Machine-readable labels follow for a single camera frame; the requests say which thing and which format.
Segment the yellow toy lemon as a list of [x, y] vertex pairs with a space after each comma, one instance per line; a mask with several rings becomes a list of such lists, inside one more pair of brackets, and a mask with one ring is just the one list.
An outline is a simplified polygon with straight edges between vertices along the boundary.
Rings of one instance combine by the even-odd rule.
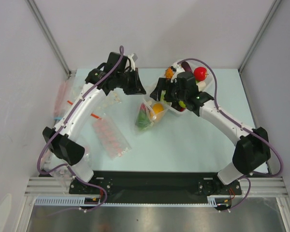
[[161, 103], [156, 103], [152, 106], [154, 114], [159, 114], [164, 111], [164, 107]]

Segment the clear white-dotted zip bag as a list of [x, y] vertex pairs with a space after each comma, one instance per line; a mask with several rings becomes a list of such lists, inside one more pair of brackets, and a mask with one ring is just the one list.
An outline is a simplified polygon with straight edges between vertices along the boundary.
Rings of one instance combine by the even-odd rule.
[[[164, 117], [164, 115], [166, 114], [166, 112], [169, 110], [169, 108], [170, 108], [170, 106], [171, 106], [171, 103], [166, 102], [165, 100], [155, 101], [155, 100], [153, 100], [153, 99], [149, 96], [149, 94], [154, 90], [156, 84], [157, 84], [157, 83], [152, 83], [151, 85], [149, 85], [149, 86], [147, 86], [147, 87], [145, 88], [147, 94], [144, 95], [144, 96], [142, 97], [142, 100], [141, 100], [141, 102], [140, 102], [140, 106], [141, 106], [141, 104], [143, 103], [143, 104], [145, 104], [146, 107], [147, 107], [147, 111], [146, 111], [146, 113], [147, 113], [148, 118], [149, 118], [150, 121], [151, 121], [151, 125], [150, 125], [149, 127], [147, 127], [146, 129], [144, 129], [144, 130], [140, 130], [140, 129], [138, 129], [138, 128], [136, 127], [136, 125], [135, 125], [135, 128], [136, 128], [136, 131], [137, 131], [137, 132], [143, 132], [143, 131], [146, 131], [146, 130], [150, 129], [151, 127], [153, 127], [155, 124], [157, 124], [157, 123], [158, 123], [158, 122], [159, 122], [159, 121]], [[152, 109], [152, 106], [153, 106], [154, 104], [156, 104], [156, 103], [161, 103], [161, 104], [163, 105], [163, 107], [164, 107], [164, 111], [161, 112], [161, 113], [159, 113], [159, 114], [157, 114], [157, 115], [154, 114], [153, 109]]]

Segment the green toy bell pepper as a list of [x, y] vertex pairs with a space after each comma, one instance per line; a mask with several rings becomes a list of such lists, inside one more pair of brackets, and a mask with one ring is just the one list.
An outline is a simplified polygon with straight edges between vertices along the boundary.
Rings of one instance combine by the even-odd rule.
[[140, 130], [144, 130], [151, 125], [151, 121], [145, 111], [139, 111], [135, 125]]

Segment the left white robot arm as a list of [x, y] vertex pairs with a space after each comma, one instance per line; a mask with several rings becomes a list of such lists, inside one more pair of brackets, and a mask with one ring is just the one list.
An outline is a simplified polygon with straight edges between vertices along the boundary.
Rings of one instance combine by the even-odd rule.
[[135, 66], [136, 60], [137, 55], [126, 56], [123, 47], [119, 53], [111, 52], [106, 62], [88, 73], [79, 96], [63, 118], [53, 128], [43, 130], [45, 149], [80, 178], [80, 188], [85, 193], [94, 192], [97, 182], [85, 161], [85, 148], [77, 143], [80, 131], [95, 108], [114, 89], [120, 88], [126, 95], [146, 94]]

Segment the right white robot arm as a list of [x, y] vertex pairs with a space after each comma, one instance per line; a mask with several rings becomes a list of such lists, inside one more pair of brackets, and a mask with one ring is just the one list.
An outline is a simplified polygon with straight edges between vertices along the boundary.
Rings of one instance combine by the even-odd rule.
[[219, 194], [226, 193], [231, 182], [253, 172], [271, 157], [267, 131], [262, 127], [247, 129], [224, 113], [213, 96], [199, 90], [190, 72], [177, 73], [173, 80], [160, 77], [150, 97], [170, 103], [182, 101], [189, 111], [210, 122], [234, 144], [232, 161], [217, 173], [218, 179], [213, 182]]

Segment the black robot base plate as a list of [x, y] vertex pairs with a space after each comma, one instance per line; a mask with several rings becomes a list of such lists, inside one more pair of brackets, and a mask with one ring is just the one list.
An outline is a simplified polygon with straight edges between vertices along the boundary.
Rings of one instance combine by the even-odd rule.
[[237, 180], [222, 184], [216, 173], [95, 171], [88, 185], [73, 180], [69, 193], [98, 195], [107, 203], [193, 204], [208, 196], [234, 197], [242, 194]]

